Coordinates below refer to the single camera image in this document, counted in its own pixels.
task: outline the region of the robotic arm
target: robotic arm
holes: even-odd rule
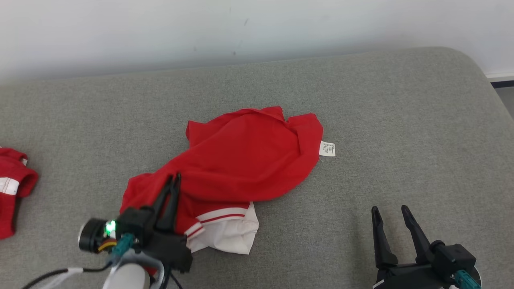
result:
[[[101,269],[68,268],[44,274],[23,289],[59,275],[44,289],[58,286],[74,273],[100,272],[111,267],[103,289],[166,289],[171,277],[182,289],[172,270],[189,272],[193,258],[187,248],[187,236],[175,233],[175,218],[180,191],[180,174],[168,179],[153,206],[128,208],[115,220],[90,219],[79,235],[79,248],[95,254],[110,251]],[[407,206],[401,211],[416,249],[415,263],[398,264],[391,252],[383,221],[377,207],[372,208],[377,281],[373,289],[481,289],[481,279],[474,267],[476,258],[461,244],[429,243]],[[157,274],[150,276],[146,269]]]
[[[175,179],[169,178],[153,206],[128,208],[115,220],[90,219],[84,225],[79,236],[81,250],[97,254],[107,243],[116,244],[103,289],[165,289],[169,277],[177,282],[171,270],[189,272],[193,258],[187,237],[175,233],[179,191],[177,174]],[[127,245],[119,251],[124,241]],[[141,266],[156,270],[157,277]]]
[[[461,244],[445,245],[441,240],[428,241],[407,206],[401,207],[405,225],[411,232],[416,259],[413,264],[398,264],[391,252],[378,208],[372,208],[377,281],[373,289],[480,289],[476,258]]]

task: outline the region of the white tag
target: white tag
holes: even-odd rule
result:
[[[377,282],[375,285],[373,285],[373,289],[375,289],[378,285],[384,283],[384,280],[380,280],[380,282]]]
[[[13,178],[0,177],[0,193],[16,196],[19,186],[20,182]]]
[[[323,156],[336,156],[336,145],[330,142],[321,141],[320,155]]]

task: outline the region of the white stripe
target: white stripe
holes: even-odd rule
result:
[[[200,230],[198,230],[198,231],[194,232],[191,236],[188,236],[188,240],[189,240],[189,239],[191,239],[191,238],[194,238],[194,237],[196,237],[196,236],[198,236],[198,235],[200,235],[200,234],[201,234],[201,233],[203,233],[203,232],[205,232],[205,229],[202,227],[202,229],[200,229]]]
[[[189,229],[187,229],[184,234],[186,234],[187,236],[189,236],[190,234],[192,234],[194,231],[200,229],[202,227],[202,225],[200,224],[200,222],[194,224],[193,226],[191,226]]]
[[[225,208],[225,209],[215,210],[212,212],[201,214],[196,218],[200,221],[205,221],[208,219],[217,218],[219,216],[225,216],[225,215],[232,215],[232,214],[246,215],[246,211],[247,211],[247,209],[245,209],[245,208]]]
[[[214,224],[214,223],[228,221],[228,220],[244,220],[244,219],[245,219],[245,217],[243,217],[243,216],[228,216],[225,218],[219,218],[219,219],[216,219],[213,221],[202,223],[202,225],[209,225],[209,224]]]
[[[0,177],[0,192],[8,195],[16,195],[20,182],[8,177]]]

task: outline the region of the gray fabric surface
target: gray fabric surface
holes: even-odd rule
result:
[[[289,194],[255,205],[249,256],[204,249],[184,288],[371,288],[371,207],[392,250],[413,262],[408,205],[430,241],[462,243],[486,288],[513,288],[514,122],[464,54],[422,48],[331,58],[38,81],[0,88],[0,146],[40,174],[17,233],[0,241],[0,284],[51,269],[101,266],[80,226],[117,215],[128,179],[188,147],[188,120],[281,105],[315,113],[337,157]],[[100,288],[82,274],[63,288]]]

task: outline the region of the cable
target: cable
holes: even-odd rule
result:
[[[103,242],[102,245],[100,247],[98,247],[98,252],[101,252],[108,247],[116,246],[116,244],[117,244],[116,241]]]
[[[111,255],[109,256],[109,262],[112,265],[117,265],[121,260],[123,254],[125,254],[132,246],[134,245],[134,235],[130,233],[125,233],[121,236],[118,243],[111,251]]]
[[[109,268],[111,266],[111,263],[107,263],[103,268],[100,268],[100,269],[90,269],[90,268],[82,268],[82,271],[83,272],[91,272],[91,273],[94,273],[94,272],[102,272],[104,270],[106,270],[107,268]],[[31,288],[32,286],[38,284],[39,282],[49,278],[49,277],[52,277],[52,276],[55,276],[55,275],[58,275],[58,274],[63,274],[63,273],[66,273],[70,270],[70,268],[66,268],[66,269],[59,269],[59,270],[54,270],[54,271],[51,271],[51,272],[48,272],[46,274],[43,274],[37,278],[35,278],[34,280],[32,280],[30,283],[28,283],[27,285],[25,285],[22,289],[29,289]]]
[[[103,244],[106,244],[106,243],[111,243],[111,242],[118,242],[118,241],[116,241],[116,239],[109,238],[109,239],[107,239],[107,240],[104,240],[104,241],[102,242],[102,245],[103,245]]]
[[[177,284],[178,289],[183,289],[182,285],[180,285],[180,283],[178,283],[177,278],[175,278],[175,276],[173,276],[173,274],[171,274],[171,271],[170,271],[170,276],[171,276],[171,279],[173,279],[173,281],[175,281],[175,284]]]

